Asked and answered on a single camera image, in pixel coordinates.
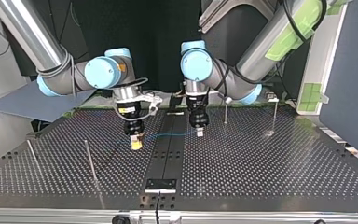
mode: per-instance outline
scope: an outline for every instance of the vertical metal post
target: vertical metal post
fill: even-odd
[[[32,157],[34,158],[34,160],[36,160],[36,161],[37,161],[36,154],[34,154],[34,148],[33,148],[32,143],[31,143],[31,141],[30,141],[29,139],[27,140],[27,144],[28,144],[28,147],[29,147],[29,148],[30,148],[30,150],[31,150]]]
[[[98,179],[97,179],[97,174],[95,173],[95,169],[94,169],[94,162],[92,161],[92,157],[91,157],[91,151],[90,151],[90,147],[89,147],[89,141],[84,140],[84,146],[86,147],[87,156],[89,157],[89,166],[91,167],[92,175],[93,175],[93,177],[94,177],[94,180],[95,180],[95,181],[98,181]]]
[[[228,119],[228,106],[227,104],[225,104],[225,124],[227,124],[227,119]]]

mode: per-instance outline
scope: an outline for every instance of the grey panel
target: grey panel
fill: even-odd
[[[138,209],[157,142],[153,135],[163,120],[164,112],[148,119],[144,147],[131,150],[114,111],[76,112],[33,141],[37,161],[29,148],[0,160],[0,207]],[[89,141],[98,184],[84,140]]]
[[[210,2],[203,0],[202,9]],[[235,65],[266,24],[257,9],[242,5],[234,7],[202,38],[213,56]]]
[[[83,104],[94,92],[80,92],[76,98],[72,95],[47,97],[34,81],[0,98],[0,112],[53,122],[63,113]]]
[[[255,107],[224,124],[223,112],[185,137],[175,209],[358,212],[358,160],[310,121],[283,107],[273,128],[273,107]]]
[[[349,3],[320,120],[358,149],[358,1]]]

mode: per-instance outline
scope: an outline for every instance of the metal base plate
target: metal base plate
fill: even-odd
[[[33,141],[37,161],[25,145],[0,160],[0,207],[358,213],[358,160],[290,107],[275,122],[273,110],[230,108],[225,124],[210,109],[204,137],[159,111],[139,151],[115,112],[77,112]],[[145,194],[147,179],[175,179],[176,193]]]
[[[358,212],[358,159],[291,108],[209,114],[204,137],[185,137],[176,209]]]

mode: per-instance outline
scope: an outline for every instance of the metal bracket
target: metal bracket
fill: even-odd
[[[162,103],[162,99],[159,96],[155,96],[152,93],[146,95],[140,94],[136,97],[129,98],[126,100],[116,100],[116,103],[128,103],[128,102],[137,102],[137,101],[146,101],[150,103],[149,113],[151,116],[155,116],[158,111],[159,105]]]
[[[176,182],[175,179],[148,179],[145,193],[176,193]]]
[[[213,0],[200,17],[200,31],[206,34],[232,8],[239,5],[255,7],[269,21],[274,16],[274,6],[269,0]]]
[[[179,212],[172,212],[170,215],[169,224],[182,224],[182,217]]]
[[[330,98],[328,98],[328,96],[326,96],[323,93],[321,93],[321,102],[323,104],[328,104],[329,101],[330,101]]]

